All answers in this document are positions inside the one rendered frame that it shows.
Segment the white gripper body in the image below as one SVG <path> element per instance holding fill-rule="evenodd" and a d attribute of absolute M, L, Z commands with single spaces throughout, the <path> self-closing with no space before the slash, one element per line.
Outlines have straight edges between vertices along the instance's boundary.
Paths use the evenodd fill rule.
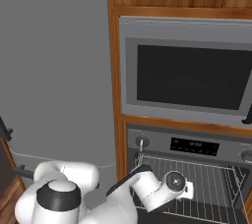
<path fill-rule="evenodd" d="M 194 185 L 192 182 L 186 183 L 186 190 L 184 191 L 185 198 L 192 199 L 194 197 Z"/>

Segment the grey built-in oven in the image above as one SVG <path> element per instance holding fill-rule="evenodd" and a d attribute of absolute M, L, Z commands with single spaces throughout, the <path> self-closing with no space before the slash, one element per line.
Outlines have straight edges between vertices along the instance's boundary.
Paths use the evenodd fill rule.
<path fill-rule="evenodd" d="M 151 141 L 143 151 L 135 144 L 138 136 L 147 137 Z M 252 149 L 252 139 L 142 125 L 129 126 L 127 138 L 130 168 L 135 167 L 134 160 L 137 154 L 147 154 L 157 158 L 227 165 L 244 170 L 247 174 L 242 187 L 244 207 L 252 224 L 252 209 L 249 207 L 252 197 L 252 164 L 241 158 L 244 150 Z"/>

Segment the round grey oven knob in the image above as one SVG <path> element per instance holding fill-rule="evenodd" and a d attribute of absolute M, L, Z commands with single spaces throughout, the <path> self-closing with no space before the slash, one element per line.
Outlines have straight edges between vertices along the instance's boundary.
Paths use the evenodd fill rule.
<path fill-rule="evenodd" d="M 244 150 L 241 153 L 241 158 L 243 161 L 252 164 L 252 149 Z"/>
<path fill-rule="evenodd" d="M 144 136 L 138 136 L 135 139 L 135 144 L 139 147 L 140 151 L 143 151 L 146 147 L 150 145 L 150 140 Z"/>

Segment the grey microwave oven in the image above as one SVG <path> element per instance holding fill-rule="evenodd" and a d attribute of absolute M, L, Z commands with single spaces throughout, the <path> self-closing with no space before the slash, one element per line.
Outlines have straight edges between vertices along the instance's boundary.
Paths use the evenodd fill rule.
<path fill-rule="evenodd" d="M 119 19 L 122 112 L 249 127 L 252 22 Z"/>

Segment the wooden appliance housing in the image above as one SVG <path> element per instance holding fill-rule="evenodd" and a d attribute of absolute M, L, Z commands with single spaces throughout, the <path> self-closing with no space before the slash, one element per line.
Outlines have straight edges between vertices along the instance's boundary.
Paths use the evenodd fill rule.
<path fill-rule="evenodd" d="M 112 69 L 112 88 L 114 105 L 114 124 L 116 137 L 116 161 L 119 176 L 126 175 L 131 169 L 128 161 L 128 127 L 131 125 L 170 128 L 215 135 L 225 135 L 252 139 L 252 128 L 233 127 L 221 124 L 199 123 L 194 121 L 163 119 L 149 116 L 138 116 L 122 112 L 121 74 L 120 74 L 120 36 L 119 19 L 122 17 L 159 17 L 191 19 L 223 19 L 252 22 L 252 8 L 226 8 L 224 0 L 220 7 L 186 8 L 155 6 L 115 5 L 108 0 L 110 29 L 110 56 Z"/>

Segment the brown wooden panel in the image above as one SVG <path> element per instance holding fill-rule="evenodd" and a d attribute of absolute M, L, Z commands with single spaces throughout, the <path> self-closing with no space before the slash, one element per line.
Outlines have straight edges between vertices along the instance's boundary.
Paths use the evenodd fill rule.
<path fill-rule="evenodd" d="M 25 185 L 19 175 L 16 175 L 4 193 L 0 196 L 0 224 L 19 224 L 15 217 L 15 206 Z"/>

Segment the grey fridge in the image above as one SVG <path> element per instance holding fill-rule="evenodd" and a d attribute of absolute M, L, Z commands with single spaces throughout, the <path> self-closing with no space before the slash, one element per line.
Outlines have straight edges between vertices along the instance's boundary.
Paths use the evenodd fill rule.
<path fill-rule="evenodd" d="M 107 0 L 0 0 L 0 116 L 17 163 L 115 165 Z"/>

